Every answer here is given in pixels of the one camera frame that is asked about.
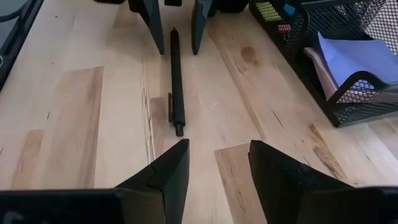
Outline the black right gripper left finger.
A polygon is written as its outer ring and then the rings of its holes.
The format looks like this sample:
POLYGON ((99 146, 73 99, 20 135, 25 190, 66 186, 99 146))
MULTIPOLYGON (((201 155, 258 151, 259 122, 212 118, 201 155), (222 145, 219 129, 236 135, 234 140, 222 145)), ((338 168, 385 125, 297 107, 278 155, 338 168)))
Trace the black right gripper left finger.
POLYGON ((181 224, 190 176, 190 141, 182 139, 116 186, 121 224, 181 224))

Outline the green sticky note block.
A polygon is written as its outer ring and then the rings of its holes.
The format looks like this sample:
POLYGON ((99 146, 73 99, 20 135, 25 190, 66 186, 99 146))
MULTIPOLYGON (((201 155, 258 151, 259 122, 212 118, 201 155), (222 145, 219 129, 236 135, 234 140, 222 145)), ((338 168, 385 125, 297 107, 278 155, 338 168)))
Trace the green sticky note block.
POLYGON ((282 19, 270 2, 257 2, 256 7, 266 22, 280 21, 282 19))

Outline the black aluminium rig frame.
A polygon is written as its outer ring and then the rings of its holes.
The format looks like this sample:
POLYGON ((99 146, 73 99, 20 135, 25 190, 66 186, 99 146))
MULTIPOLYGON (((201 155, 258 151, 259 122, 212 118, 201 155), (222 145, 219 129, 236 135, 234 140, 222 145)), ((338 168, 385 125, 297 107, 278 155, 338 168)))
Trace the black aluminium rig frame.
POLYGON ((44 0, 0 0, 0 92, 44 0))

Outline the black mesh desk organizer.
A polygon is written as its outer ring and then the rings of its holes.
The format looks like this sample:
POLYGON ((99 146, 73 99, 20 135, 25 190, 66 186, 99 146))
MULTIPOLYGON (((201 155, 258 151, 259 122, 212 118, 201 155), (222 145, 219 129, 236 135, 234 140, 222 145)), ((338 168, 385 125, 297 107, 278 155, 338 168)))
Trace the black mesh desk organizer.
POLYGON ((382 40, 398 56, 398 0, 252 0, 249 10, 334 126, 398 113, 398 83, 384 83, 369 72, 352 74, 327 100, 314 64, 303 51, 311 47, 324 61, 321 33, 327 39, 382 40), (257 2, 270 2, 282 19, 266 22, 257 2), (284 4, 296 8, 294 16, 285 13, 284 4), (278 33, 279 24, 290 24, 291 32, 278 33))

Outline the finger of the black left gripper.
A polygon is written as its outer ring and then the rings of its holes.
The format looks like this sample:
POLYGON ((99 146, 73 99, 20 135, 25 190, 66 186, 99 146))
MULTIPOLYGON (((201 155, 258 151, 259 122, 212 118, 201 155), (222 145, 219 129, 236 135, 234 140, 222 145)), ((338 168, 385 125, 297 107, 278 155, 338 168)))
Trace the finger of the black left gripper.
POLYGON ((191 19, 192 51, 194 55, 197 55, 199 52, 212 5, 213 0, 195 0, 194 2, 191 19))
POLYGON ((159 9, 159 0, 128 0, 132 12, 140 14, 149 28, 152 38, 161 55, 164 54, 164 34, 159 9))

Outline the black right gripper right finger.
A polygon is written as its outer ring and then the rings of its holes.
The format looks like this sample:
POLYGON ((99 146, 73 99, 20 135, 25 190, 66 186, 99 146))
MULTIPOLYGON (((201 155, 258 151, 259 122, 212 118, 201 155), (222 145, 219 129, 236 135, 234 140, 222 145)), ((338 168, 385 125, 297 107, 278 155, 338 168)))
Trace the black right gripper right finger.
POLYGON ((260 140, 251 141, 248 159, 267 224, 296 224, 305 192, 352 188, 260 140))

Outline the black pen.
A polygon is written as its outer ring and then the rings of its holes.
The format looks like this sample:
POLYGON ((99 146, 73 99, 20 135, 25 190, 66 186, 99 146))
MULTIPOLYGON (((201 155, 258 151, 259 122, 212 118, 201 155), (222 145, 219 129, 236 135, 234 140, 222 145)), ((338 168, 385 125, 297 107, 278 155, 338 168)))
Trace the black pen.
POLYGON ((186 121, 183 100, 180 42, 176 28, 173 28, 170 32, 170 62, 172 92, 168 94, 169 122, 175 127, 176 136, 182 137, 184 135, 183 128, 186 125, 186 121))

